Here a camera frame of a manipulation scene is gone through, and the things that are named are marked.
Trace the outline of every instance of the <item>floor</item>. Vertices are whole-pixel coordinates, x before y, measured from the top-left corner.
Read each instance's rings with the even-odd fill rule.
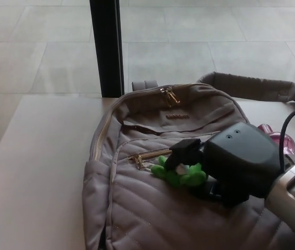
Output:
[[[295,82],[295,0],[121,0],[130,82]],[[99,97],[89,0],[0,0],[0,141],[22,95]]]

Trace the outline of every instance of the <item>green plush toy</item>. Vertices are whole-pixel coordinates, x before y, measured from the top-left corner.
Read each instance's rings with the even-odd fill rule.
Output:
[[[201,170],[201,164],[193,166],[183,166],[185,173],[178,174],[176,170],[166,171],[164,163],[167,158],[159,157],[159,164],[151,167],[151,172],[159,179],[166,180],[171,186],[178,188],[179,186],[199,186],[206,182],[207,176]]]

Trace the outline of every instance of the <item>backpack shoulder strap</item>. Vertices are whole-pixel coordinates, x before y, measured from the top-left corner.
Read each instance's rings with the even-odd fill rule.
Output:
[[[201,77],[197,82],[206,83],[232,97],[265,102],[295,102],[295,83],[241,77],[213,72]]]

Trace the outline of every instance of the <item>black frame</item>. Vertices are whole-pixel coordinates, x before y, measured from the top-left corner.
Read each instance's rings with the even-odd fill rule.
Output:
[[[89,0],[102,97],[124,94],[119,0]]]

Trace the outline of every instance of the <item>black cable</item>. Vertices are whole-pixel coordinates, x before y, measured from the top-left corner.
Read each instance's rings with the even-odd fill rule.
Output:
[[[280,169],[282,173],[285,173],[284,140],[285,140],[286,129],[287,129],[287,125],[289,124],[289,122],[294,116],[295,116],[295,110],[286,118],[280,132],[279,161],[280,161]]]

